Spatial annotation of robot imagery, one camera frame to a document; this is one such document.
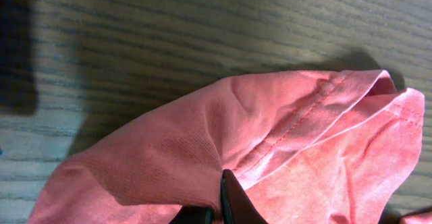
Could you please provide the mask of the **red t-shirt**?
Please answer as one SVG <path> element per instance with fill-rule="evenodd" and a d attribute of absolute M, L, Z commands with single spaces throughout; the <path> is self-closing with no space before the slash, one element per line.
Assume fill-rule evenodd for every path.
<path fill-rule="evenodd" d="M 377 223 L 421 154 L 424 95 L 385 70 L 224 78 L 70 156 L 30 223 L 220 223 L 233 172 L 269 223 Z"/>

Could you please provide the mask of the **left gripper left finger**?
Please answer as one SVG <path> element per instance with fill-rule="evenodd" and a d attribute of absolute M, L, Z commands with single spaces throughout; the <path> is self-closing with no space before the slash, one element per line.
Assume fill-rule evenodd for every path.
<path fill-rule="evenodd" d="M 211 224 L 213 213 L 210 208 L 183 206 L 169 224 Z"/>

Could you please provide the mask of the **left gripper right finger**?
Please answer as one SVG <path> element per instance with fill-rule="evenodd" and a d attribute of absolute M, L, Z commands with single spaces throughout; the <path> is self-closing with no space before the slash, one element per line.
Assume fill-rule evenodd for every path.
<path fill-rule="evenodd" d="M 221 207 L 225 224 L 267 224 L 229 169 L 222 173 Z"/>

